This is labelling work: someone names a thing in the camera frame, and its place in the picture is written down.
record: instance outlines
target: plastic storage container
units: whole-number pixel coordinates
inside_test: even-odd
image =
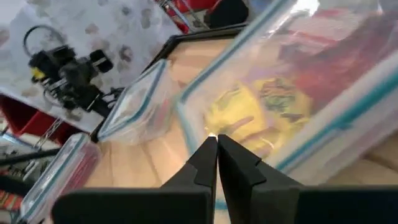
[[[124,89],[98,132],[100,141],[139,144],[166,132],[176,91],[168,67],[160,60]]]
[[[398,126],[397,21],[378,1],[274,1],[182,93],[189,149],[227,134],[326,181]]]
[[[28,223],[46,218],[57,197],[85,184],[100,158],[88,135],[71,136],[23,199],[21,218]]]

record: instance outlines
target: cable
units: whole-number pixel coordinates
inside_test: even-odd
[[[56,156],[59,151],[60,151],[60,149],[57,148],[57,149],[49,149],[46,151],[33,152],[33,153],[29,153],[29,154],[22,154],[19,156],[7,157],[5,159],[0,160],[0,166],[9,166],[9,165],[14,165],[14,164],[17,164],[20,162],[31,161],[33,159],[41,159],[41,158],[49,157],[49,156]]]
[[[25,54],[27,54],[28,56],[31,57],[31,56],[32,56],[32,53],[29,52],[29,49],[28,49],[28,47],[27,47],[27,38],[30,36],[30,34],[31,34],[34,30],[39,29],[39,28],[43,28],[43,29],[47,29],[47,30],[51,31],[51,33],[55,35],[55,37],[59,40],[59,42],[61,42],[61,44],[65,44],[65,39],[62,37],[62,34],[59,33],[59,32],[58,32],[56,29],[54,29],[53,27],[50,27],[50,26],[48,26],[48,25],[37,25],[37,26],[33,26],[32,28],[30,28],[30,29],[26,32],[26,34],[25,34],[25,36],[24,36],[24,41],[23,41],[24,51],[25,51]]]

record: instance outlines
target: teal lid rim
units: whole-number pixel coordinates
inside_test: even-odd
[[[197,149],[197,140],[195,135],[192,134],[193,130],[190,126],[189,120],[185,116],[183,104],[190,96],[191,92],[204,80],[206,80],[220,65],[223,64],[229,57],[239,50],[242,45],[259,29],[264,28],[264,24],[272,17],[276,16],[283,10],[284,7],[292,6],[296,3],[296,0],[278,0],[271,3],[267,9],[247,28],[245,28],[235,39],[234,42],[218,56],[218,59],[213,61],[206,69],[201,71],[199,75],[186,87],[184,92],[180,95],[177,101],[177,114],[180,118],[181,127],[183,129],[183,135],[185,143],[190,151],[190,155],[193,155]],[[216,199],[215,208],[218,210],[227,210],[226,202],[224,200]]]
[[[46,194],[48,193],[48,191],[52,188],[53,184],[55,183],[55,181],[58,179],[59,175],[63,172],[64,168],[68,165],[68,163],[70,162],[70,160],[73,158],[73,156],[75,155],[75,153],[77,152],[77,150],[81,149],[82,144],[83,144],[83,140],[88,140],[88,136],[86,134],[80,134],[80,139],[78,140],[78,142],[76,143],[75,147],[72,149],[72,151],[69,153],[68,157],[65,159],[65,162],[60,166],[60,168],[58,169],[57,173],[54,174],[54,177],[51,179],[51,181],[49,182],[49,184],[45,187],[45,189],[43,189],[43,191],[40,193],[39,198],[34,202],[34,204],[30,207],[30,209],[28,209],[28,211],[26,212],[26,214],[22,217],[23,220],[29,220],[30,216],[33,214],[33,212],[36,210],[37,206],[43,201],[43,199],[45,198]],[[70,141],[72,141],[70,138],[66,141],[66,143],[64,144],[64,146],[67,146],[68,143],[70,143]],[[49,165],[48,168],[46,168],[45,172],[39,177],[39,179],[37,180],[36,184],[32,187],[32,189],[27,193],[27,195],[24,197],[23,201],[21,204],[24,203],[25,199],[28,199],[29,197],[31,197],[32,192],[38,187],[38,185],[40,184],[41,181],[43,181],[43,178],[50,172],[50,170],[53,168],[53,166],[55,165],[56,161],[60,158],[60,156],[62,155],[62,150],[55,156],[54,160],[51,162],[51,164]]]
[[[296,151],[291,153],[291,155],[282,160],[278,165],[276,165],[275,168],[278,170],[282,170],[285,173],[292,172],[300,164],[305,162],[306,159],[319,151],[319,149],[315,148],[308,153],[308,150],[310,150],[310,148],[314,144],[321,141],[322,138],[324,138],[327,134],[331,133],[334,130],[347,129],[350,123],[358,119],[362,114],[367,112],[370,108],[372,108],[385,96],[394,91],[397,87],[398,68],[396,68],[386,80],[383,80],[380,84],[378,84],[378,86],[375,86],[368,94],[364,95],[346,112],[339,115],[332,122],[330,122],[328,126],[324,127],[319,133],[314,135],[311,139],[301,145]]]
[[[124,91],[122,92],[121,96],[118,99],[118,102],[113,106],[113,109],[111,111],[111,114],[106,118],[104,125],[102,125],[101,129],[98,132],[98,139],[102,141],[104,138],[109,137],[110,135],[114,134],[116,131],[119,131],[122,128],[125,128],[128,124],[135,122],[138,118],[142,116],[142,114],[145,112],[146,108],[149,105],[149,102],[152,99],[152,95],[155,92],[155,89],[157,85],[159,84],[160,78],[163,74],[164,68],[166,67],[167,61],[162,59],[159,60],[156,64],[154,64],[150,69],[148,69],[146,72],[144,72],[137,81],[135,81],[132,85],[129,87],[125,88]],[[110,129],[110,122],[113,119],[113,116],[115,115],[116,111],[120,107],[120,104],[122,103],[124,97],[126,96],[127,92],[134,87],[136,84],[138,84],[143,78],[147,77],[148,75],[152,74],[153,71],[157,70],[157,74],[155,76],[155,79],[150,86],[148,92],[145,95],[145,100],[141,103],[139,109],[137,110],[134,115],[132,115],[129,119],[125,120],[124,122],[116,125],[115,127],[112,127]]]

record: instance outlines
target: light wood surface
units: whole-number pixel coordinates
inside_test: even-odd
[[[332,177],[330,185],[398,185],[398,132]]]
[[[183,42],[169,55],[170,75],[188,84],[232,41]],[[173,176],[189,158],[180,124],[175,118],[165,135],[138,146],[124,142],[101,144],[103,159],[87,187],[158,187]]]

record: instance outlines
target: yellow toy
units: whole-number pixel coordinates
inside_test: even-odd
[[[310,117],[311,99],[284,78],[237,83],[210,106],[209,133],[227,134],[261,158],[283,146]]]

